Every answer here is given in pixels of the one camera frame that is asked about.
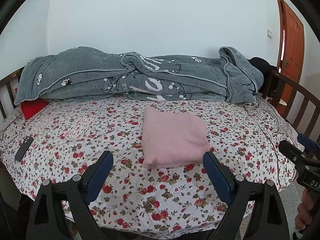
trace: wooden door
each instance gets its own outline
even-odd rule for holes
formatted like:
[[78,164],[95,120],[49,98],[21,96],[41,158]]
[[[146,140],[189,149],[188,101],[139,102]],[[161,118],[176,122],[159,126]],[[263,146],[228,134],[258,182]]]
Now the wooden door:
[[[292,11],[292,9],[283,1],[279,1],[281,35],[279,59],[281,59],[280,72],[299,83],[304,57],[304,29],[303,24]],[[288,102],[292,87],[286,85],[281,99]],[[281,114],[285,107],[279,105],[278,112]]]

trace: wooden bed rail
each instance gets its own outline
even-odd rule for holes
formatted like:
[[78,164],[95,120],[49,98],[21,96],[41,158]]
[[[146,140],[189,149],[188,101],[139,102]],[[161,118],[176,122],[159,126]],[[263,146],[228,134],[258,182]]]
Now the wooden bed rail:
[[[3,78],[2,80],[0,80],[0,87],[7,86],[7,90],[8,90],[10,101],[11,101],[13,108],[16,108],[17,106],[14,104],[13,89],[11,87],[10,81],[17,78],[18,82],[20,82],[20,76],[21,76],[23,68],[24,67],[16,70],[15,72],[11,73],[10,75],[8,75],[5,78]],[[1,110],[1,114],[2,114],[3,118],[5,119],[7,117],[7,115],[4,111],[3,104],[1,102],[1,100],[0,100],[0,110]]]
[[272,78],[276,77],[278,78],[278,85],[276,87],[276,91],[275,94],[273,96],[273,99],[271,101],[271,104],[276,108],[280,102],[282,93],[284,91],[284,87],[286,84],[288,84],[289,86],[292,87],[292,92],[290,94],[290,98],[289,101],[287,102],[287,106],[285,107],[285,110],[283,112],[283,114],[281,114],[281,116],[286,119],[289,111],[292,107],[292,103],[296,97],[297,92],[301,93],[304,98],[303,98],[303,102],[300,106],[299,112],[293,122],[293,128],[297,129],[298,125],[301,122],[301,119],[306,111],[306,108],[308,106],[308,103],[311,102],[316,106],[316,109],[313,112],[313,115],[311,117],[311,120],[309,122],[309,125],[307,127],[307,129],[305,130],[304,134],[306,136],[310,136],[311,132],[313,131],[313,128],[316,125],[316,122],[318,120],[319,114],[320,114],[320,100],[318,98],[316,98],[310,91],[306,90],[304,87],[302,87],[301,85],[297,84],[295,81],[291,80],[290,78],[282,75],[281,73],[279,73],[276,70],[272,70],[272,72],[269,75],[265,90],[263,91],[262,97],[264,99],[266,99],[267,93],[269,91],[270,88],[270,84],[272,81]]

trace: human hand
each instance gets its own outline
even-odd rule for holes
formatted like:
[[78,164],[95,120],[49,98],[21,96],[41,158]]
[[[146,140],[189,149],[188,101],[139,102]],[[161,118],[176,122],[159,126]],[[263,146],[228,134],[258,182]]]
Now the human hand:
[[298,206],[298,215],[295,218],[296,228],[299,230],[304,230],[306,225],[310,224],[312,221],[312,216],[310,215],[310,210],[313,208],[314,202],[311,199],[310,192],[305,188],[302,193],[302,203]]

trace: gray blanket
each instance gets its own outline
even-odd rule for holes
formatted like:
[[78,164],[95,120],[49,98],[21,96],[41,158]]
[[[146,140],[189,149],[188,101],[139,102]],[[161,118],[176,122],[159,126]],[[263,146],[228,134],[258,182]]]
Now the gray blanket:
[[107,54],[89,47],[37,57],[24,68],[15,104],[39,97],[86,101],[123,93],[136,100],[225,100],[250,103],[263,83],[262,73],[232,47],[220,58],[137,52]]

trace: pink sweater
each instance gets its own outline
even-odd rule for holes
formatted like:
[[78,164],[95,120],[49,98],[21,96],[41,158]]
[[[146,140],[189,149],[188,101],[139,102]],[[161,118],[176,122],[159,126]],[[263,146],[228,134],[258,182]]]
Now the pink sweater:
[[201,163],[210,150],[206,123],[194,114],[144,109],[142,124],[143,166],[151,169]]

